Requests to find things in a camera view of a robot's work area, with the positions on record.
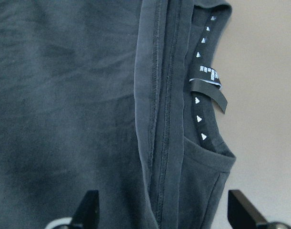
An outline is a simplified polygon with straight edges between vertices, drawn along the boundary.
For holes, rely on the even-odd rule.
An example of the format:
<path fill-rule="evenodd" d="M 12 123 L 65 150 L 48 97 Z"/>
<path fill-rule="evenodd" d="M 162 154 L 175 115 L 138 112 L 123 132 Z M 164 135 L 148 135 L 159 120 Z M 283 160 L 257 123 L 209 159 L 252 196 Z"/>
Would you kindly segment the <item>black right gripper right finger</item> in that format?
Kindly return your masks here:
<path fill-rule="evenodd" d="M 238 189 L 228 191 L 228 222 L 233 229 L 266 229 L 268 221 Z"/>

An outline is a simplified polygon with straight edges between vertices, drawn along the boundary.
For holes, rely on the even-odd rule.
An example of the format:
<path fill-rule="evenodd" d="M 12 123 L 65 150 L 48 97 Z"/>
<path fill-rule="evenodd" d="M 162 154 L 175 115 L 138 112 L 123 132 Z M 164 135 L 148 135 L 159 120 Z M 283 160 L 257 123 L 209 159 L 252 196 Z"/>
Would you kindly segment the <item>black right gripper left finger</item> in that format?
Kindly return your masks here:
<path fill-rule="evenodd" d="M 69 224 L 70 229 L 97 229 L 100 221 L 99 191 L 89 190 Z"/>

